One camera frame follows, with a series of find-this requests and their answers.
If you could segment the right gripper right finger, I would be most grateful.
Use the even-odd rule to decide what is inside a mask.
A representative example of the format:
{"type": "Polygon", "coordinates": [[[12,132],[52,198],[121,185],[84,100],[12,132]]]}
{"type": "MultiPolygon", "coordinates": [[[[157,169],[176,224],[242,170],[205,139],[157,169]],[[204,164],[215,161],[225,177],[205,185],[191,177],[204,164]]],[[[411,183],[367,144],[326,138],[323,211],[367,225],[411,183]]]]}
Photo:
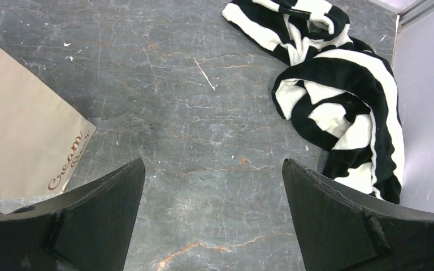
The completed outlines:
{"type": "Polygon", "coordinates": [[[294,159],[282,175],[307,270],[434,270],[434,213],[376,199],[294,159]]]}

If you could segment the brown paper takeout bag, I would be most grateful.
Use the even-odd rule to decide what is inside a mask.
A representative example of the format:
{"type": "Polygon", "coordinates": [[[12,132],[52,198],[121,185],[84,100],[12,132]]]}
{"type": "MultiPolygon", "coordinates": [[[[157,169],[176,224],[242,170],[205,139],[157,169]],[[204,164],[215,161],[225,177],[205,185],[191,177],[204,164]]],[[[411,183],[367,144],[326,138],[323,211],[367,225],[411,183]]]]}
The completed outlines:
{"type": "Polygon", "coordinates": [[[0,48],[0,199],[62,193],[95,129],[0,48]]]}

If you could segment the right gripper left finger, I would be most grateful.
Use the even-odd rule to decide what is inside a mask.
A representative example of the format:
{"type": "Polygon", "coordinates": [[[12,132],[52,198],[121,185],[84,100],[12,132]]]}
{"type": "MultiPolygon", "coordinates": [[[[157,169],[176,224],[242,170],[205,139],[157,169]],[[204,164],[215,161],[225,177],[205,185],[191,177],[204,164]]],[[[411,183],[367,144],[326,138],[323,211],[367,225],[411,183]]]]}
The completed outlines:
{"type": "Polygon", "coordinates": [[[145,183],[134,159],[36,204],[0,213],[0,270],[123,270],[145,183]]]}

